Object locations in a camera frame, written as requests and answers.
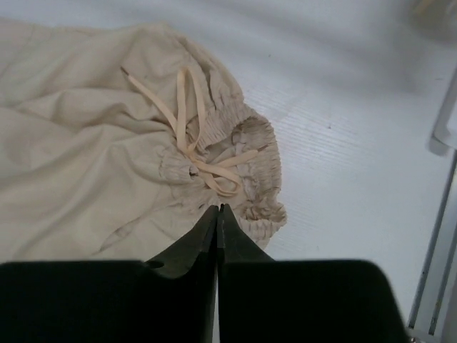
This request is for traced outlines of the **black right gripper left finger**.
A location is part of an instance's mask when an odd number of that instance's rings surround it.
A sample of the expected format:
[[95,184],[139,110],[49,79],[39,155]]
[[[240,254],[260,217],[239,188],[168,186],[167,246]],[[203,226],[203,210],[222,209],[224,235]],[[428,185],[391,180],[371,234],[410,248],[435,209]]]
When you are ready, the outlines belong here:
[[3,342],[210,342],[217,207],[152,259],[1,265]]

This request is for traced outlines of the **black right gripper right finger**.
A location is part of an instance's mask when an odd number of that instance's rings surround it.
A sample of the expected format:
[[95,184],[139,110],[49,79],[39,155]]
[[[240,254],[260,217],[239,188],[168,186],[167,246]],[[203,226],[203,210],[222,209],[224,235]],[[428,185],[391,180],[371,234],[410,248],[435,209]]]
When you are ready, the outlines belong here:
[[217,219],[222,342],[405,342],[389,281],[357,259],[276,261],[240,228]]

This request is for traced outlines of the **beige cargo trousers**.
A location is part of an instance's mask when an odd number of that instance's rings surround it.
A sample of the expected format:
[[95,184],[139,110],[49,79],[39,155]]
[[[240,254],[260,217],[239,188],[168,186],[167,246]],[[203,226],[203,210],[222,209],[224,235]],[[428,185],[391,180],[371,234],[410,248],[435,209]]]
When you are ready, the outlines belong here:
[[273,127],[163,24],[1,20],[1,260],[142,259],[228,204],[259,246],[286,223]]

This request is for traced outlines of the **silver clothes rack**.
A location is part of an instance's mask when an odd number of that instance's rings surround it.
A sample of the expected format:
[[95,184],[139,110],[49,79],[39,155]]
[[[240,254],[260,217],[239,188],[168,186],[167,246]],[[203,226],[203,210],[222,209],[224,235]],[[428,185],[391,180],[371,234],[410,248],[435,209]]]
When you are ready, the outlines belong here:
[[430,199],[437,201],[418,286],[407,321],[413,336],[439,341],[446,330],[456,284],[456,71],[445,83],[433,114],[428,150],[440,164]]

